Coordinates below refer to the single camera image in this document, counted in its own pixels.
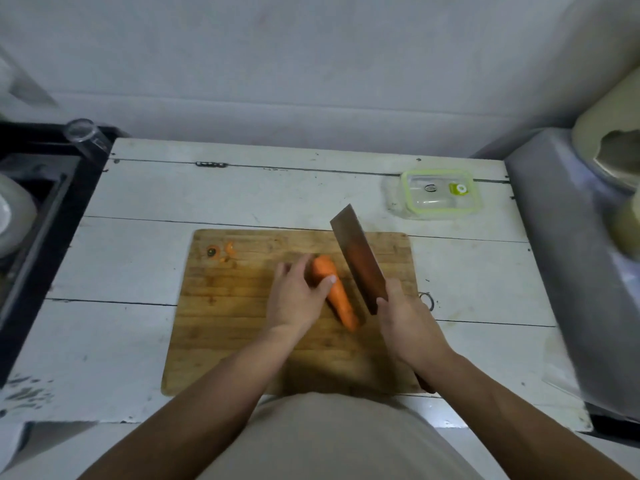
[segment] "wooden cutting board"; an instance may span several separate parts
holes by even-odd
[[[408,236],[369,232],[367,239],[382,272],[400,279],[405,293],[416,295]],[[225,252],[230,242],[232,255]],[[331,255],[365,324],[348,332],[325,304],[267,393],[422,391],[412,371],[389,357],[378,319],[368,313],[331,231],[201,229],[193,234],[184,270],[164,366],[165,395],[176,395],[257,336],[276,263],[293,262],[303,253]]]

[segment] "hand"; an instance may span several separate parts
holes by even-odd
[[[420,298],[405,296],[395,278],[387,280],[387,295],[388,302],[378,298],[377,303],[380,329],[391,353],[421,376],[431,365],[455,354]]]
[[[265,330],[285,330],[292,333],[296,343],[320,316],[320,310],[329,290],[336,281],[327,276],[311,289],[305,281],[305,268],[311,254],[305,254],[290,265],[278,263],[267,302]]]

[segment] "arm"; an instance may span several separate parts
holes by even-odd
[[[105,453],[82,480],[193,479],[244,428],[260,396],[317,320],[335,276],[316,289],[304,279],[310,256],[279,264],[258,338],[201,379]]]
[[[387,293],[378,306],[389,350],[440,393],[511,480],[634,478],[456,354],[428,307],[406,297],[398,280],[387,282]]]

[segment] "white shirt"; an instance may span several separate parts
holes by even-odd
[[[412,411],[337,394],[285,397],[256,409],[201,480],[482,480]]]

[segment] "left hand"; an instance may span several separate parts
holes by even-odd
[[[336,281],[335,276],[327,276],[317,288],[309,288],[305,268],[311,257],[305,254],[293,265],[278,263],[267,302],[264,330],[284,330],[292,334],[296,343],[320,316],[324,300]]]

